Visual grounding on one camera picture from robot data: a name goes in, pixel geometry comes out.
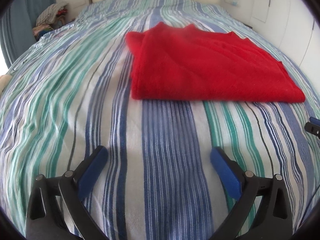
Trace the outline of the red rabbit sweater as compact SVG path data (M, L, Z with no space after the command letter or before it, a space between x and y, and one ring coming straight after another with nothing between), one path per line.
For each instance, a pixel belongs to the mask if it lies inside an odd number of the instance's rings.
M233 32L159 23L125 40L136 100L305 101L282 62Z

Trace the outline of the pile of clothes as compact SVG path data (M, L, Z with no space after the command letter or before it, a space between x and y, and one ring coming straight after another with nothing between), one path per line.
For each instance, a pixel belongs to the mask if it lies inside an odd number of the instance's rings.
M46 33L59 29L66 24L67 5L67 2L54 3L40 14L35 27L33 27L33 35L36 41Z

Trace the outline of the striped blue green bedspread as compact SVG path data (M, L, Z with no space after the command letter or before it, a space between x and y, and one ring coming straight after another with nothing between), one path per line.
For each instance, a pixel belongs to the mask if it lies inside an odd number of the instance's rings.
M125 35L159 22L249 38L284 64L306 101L133 100ZM35 177L61 176L99 145L108 161L84 205L110 239L208 239L234 205L210 163L214 146L258 176L283 176L294 229L319 200L319 139L304 130L319 117L319 96L289 57L218 5L103 0L41 38L9 74L1 207L20 232Z

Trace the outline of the patterned folded cloth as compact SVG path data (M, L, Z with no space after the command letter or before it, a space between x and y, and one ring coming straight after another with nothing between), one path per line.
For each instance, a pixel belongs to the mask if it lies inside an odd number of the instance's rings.
M11 75L5 74L0 76L0 93L2 94L10 80L12 79Z

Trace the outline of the teal curtain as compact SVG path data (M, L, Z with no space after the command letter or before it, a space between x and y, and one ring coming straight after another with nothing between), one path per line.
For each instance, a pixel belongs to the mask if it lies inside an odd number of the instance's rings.
M56 0L14 0L1 18L1 50L10 67L36 39L33 27L40 14Z

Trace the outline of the wall power socket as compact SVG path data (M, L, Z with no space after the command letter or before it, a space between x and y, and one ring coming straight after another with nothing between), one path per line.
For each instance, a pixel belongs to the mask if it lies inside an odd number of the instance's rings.
M239 5L239 1L238 0L224 0L225 3L230 4L232 6L237 7Z

